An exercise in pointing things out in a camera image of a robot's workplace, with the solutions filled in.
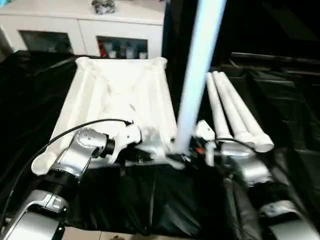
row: black tablecloth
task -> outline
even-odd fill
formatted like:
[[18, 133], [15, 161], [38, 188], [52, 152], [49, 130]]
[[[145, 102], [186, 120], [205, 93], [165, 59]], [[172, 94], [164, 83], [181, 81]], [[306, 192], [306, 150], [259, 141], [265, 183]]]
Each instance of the black tablecloth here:
[[[4, 128], [0, 206], [18, 170], [49, 140], [76, 72], [75, 59], [20, 51], [0, 64]], [[318, 78], [221, 70], [274, 141], [276, 147], [266, 157], [287, 168], [297, 195], [316, 220], [320, 213]], [[172, 83], [170, 88], [177, 113], [181, 83]], [[199, 119], [213, 124], [206, 92]], [[10, 213], [36, 184], [37, 178], [27, 172], [14, 194]], [[116, 168], [88, 170], [66, 224], [86, 230], [203, 239], [221, 239], [223, 234], [224, 239], [231, 239], [225, 186], [222, 177], [210, 168], [177, 171], [170, 166], [132, 167], [124, 176]], [[314, 222], [320, 229], [320, 223]]]

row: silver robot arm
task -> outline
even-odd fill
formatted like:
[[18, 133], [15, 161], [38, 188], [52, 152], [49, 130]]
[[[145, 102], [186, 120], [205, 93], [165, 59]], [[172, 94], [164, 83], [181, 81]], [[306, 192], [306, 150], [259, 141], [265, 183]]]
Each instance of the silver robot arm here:
[[267, 239], [320, 240], [313, 224], [291, 201], [289, 188], [274, 181], [267, 166], [247, 147], [223, 143], [223, 164], [233, 169], [259, 213], [261, 224], [267, 228]]
[[61, 152], [38, 189], [24, 201], [1, 240], [59, 240], [64, 233], [60, 218], [76, 196], [79, 182], [92, 158], [110, 155], [114, 162], [128, 144], [139, 143], [141, 132], [131, 124], [114, 139], [91, 128], [81, 128]]

